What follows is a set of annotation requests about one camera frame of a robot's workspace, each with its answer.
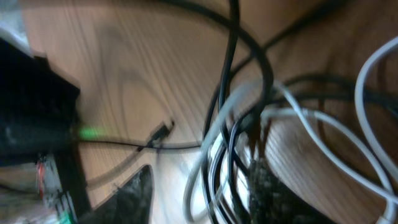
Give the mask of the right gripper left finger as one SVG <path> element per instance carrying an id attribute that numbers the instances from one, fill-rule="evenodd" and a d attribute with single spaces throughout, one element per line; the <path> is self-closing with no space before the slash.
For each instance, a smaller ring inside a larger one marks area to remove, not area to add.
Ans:
<path id="1" fill-rule="evenodd" d="M 144 165 L 122 187 L 91 213 L 83 224 L 148 224 L 152 208 L 152 167 Z"/>

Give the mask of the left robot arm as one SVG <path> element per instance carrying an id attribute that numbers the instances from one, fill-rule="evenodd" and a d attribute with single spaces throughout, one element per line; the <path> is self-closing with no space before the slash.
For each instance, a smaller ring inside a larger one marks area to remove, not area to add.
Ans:
<path id="1" fill-rule="evenodd" d="M 34 162 L 40 196 L 55 202 L 64 220 L 91 212 L 78 158 L 80 89 L 57 74 L 45 57 L 1 29 L 1 166 Z"/>

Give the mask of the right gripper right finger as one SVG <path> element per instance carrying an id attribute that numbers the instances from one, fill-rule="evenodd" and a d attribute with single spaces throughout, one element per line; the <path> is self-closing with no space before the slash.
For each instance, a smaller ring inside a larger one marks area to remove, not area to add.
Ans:
<path id="1" fill-rule="evenodd" d="M 249 213 L 258 224 L 334 224 L 301 199 L 270 170 L 266 161 L 251 161 L 248 169 Z"/>

